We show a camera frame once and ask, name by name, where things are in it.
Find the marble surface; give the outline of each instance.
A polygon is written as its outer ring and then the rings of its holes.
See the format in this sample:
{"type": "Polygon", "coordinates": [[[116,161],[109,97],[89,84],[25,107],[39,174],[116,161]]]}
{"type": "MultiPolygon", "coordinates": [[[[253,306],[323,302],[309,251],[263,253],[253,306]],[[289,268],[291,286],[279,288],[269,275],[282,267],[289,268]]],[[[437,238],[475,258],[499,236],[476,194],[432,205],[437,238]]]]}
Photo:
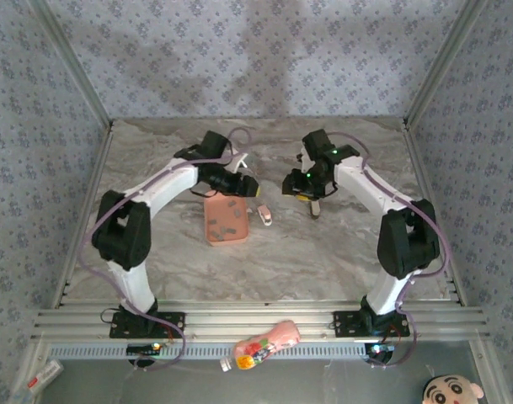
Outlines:
{"type": "MultiPolygon", "coordinates": [[[[371,166],[392,186],[419,197],[398,120],[127,120],[116,121],[88,229],[95,221],[100,196],[108,189],[123,191],[155,173],[179,149],[199,142],[206,130],[224,135],[234,127],[252,127],[254,144],[247,163],[261,186],[273,225],[264,226],[249,214],[250,234],[244,244],[212,247],[204,235],[202,200],[182,193],[152,223],[152,251],[147,271],[158,298],[174,300],[359,300],[380,270],[376,247],[378,217],[354,195],[340,190],[321,204],[316,221],[307,203],[281,195],[283,178],[299,167],[301,138],[324,128],[358,136],[370,148],[371,166]]],[[[336,145],[346,139],[332,138],[336,145]]],[[[244,141],[240,133],[239,141],[244,141]]],[[[250,200],[249,206],[255,207],[250,200]]],[[[97,251],[86,246],[95,268],[107,270],[97,251]]],[[[436,263],[428,270],[434,270],[436,263]]],[[[409,298],[446,296],[444,279],[427,279],[410,290],[409,298]]],[[[78,266],[68,298],[115,297],[114,291],[78,266]]]]}

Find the cartoon face sticker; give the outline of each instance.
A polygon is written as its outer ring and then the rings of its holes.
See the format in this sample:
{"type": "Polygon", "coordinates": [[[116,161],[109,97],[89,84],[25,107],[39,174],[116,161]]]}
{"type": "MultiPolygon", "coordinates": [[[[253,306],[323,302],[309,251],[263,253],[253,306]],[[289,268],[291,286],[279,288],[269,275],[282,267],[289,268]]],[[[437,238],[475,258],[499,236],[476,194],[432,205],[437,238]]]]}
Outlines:
{"type": "Polygon", "coordinates": [[[460,375],[430,379],[423,390],[422,404],[478,404],[483,389],[460,375]]]}

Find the wall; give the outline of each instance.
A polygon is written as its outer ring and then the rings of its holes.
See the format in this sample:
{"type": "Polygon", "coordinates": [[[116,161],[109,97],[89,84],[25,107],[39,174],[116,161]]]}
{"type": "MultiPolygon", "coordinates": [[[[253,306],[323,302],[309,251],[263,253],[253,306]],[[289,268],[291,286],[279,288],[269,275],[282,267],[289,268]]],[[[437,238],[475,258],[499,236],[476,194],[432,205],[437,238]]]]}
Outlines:
{"type": "Polygon", "coordinates": [[[489,2],[414,133],[513,391],[513,0],[489,2]]]}
{"type": "Polygon", "coordinates": [[[404,116],[463,0],[49,0],[111,117],[404,116]]]}
{"type": "Polygon", "coordinates": [[[28,4],[0,2],[0,403],[51,303],[102,134],[28,4]]]}

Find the bottle label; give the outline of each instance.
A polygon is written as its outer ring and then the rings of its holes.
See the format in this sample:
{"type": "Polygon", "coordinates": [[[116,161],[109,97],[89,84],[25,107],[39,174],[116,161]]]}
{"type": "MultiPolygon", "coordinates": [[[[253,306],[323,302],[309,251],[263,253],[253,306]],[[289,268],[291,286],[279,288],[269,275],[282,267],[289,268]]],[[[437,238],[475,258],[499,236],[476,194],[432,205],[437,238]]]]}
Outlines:
{"type": "Polygon", "coordinates": [[[256,366],[254,359],[252,358],[252,356],[249,356],[249,355],[239,356],[237,359],[237,363],[238,363],[238,367],[241,370],[251,369],[254,366],[256,366]]]}
{"type": "Polygon", "coordinates": [[[276,352],[276,346],[270,343],[267,338],[261,339],[256,343],[250,343],[244,349],[244,355],[237,358],[237,364],[240,369],[251,369],[257,364],[261,364],[276,352]]]}

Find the aluminum rail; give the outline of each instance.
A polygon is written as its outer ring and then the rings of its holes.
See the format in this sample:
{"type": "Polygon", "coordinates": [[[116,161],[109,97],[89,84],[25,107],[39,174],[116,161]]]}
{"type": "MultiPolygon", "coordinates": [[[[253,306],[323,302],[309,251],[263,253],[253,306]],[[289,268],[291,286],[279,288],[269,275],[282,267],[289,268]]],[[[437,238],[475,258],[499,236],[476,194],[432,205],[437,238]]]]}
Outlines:
{"type": "MultiPolygon", "coordinates": [[[[134,359],[136,354],[127,354],[128,343],[53,343],[49,358],[59,360],[134,359]]],[[[184,352],[183,360],[218,360],[232,355],[231,343],[192,343],[184,352]]],[[[154,359],[174,359],[179,355],[181,343],[165,345],[154,359]]],[[[283,349],[270,359],[359,359],[366,356],[362,343],[299,343],[293,348],[283,349]]]]}
{"type": "MultiPolygon", "coordinates": [[[[48,343],[112,342],[110,325],[99,314],[117,307],[115,300],[65,300],[56,310],[43,310],[37,316],[32,339],[48,343]]],[[[419,339],[424,341],[467,341],[485,339],[489,335],[485,317],[479,307],[464,307],[440,300],[404,303],[415,319],[419,339]]],[[[342,341],[377,342],[378,338],[336,338],[331,326],[334,311],[357,311],[359,304],[351,301],[288,300],[271,302],[225,301],[159,301],[160,311],[183,311],[184,332],[192,343],[235,343],[253,335],[268,332],[277,322],[293,320],[303,342],[342,341]]],[[[103,318],[109,321],[111,311],[103,318]]],[[[167,339],[121,339],[143,343],[166,342],[167,339]]]]}

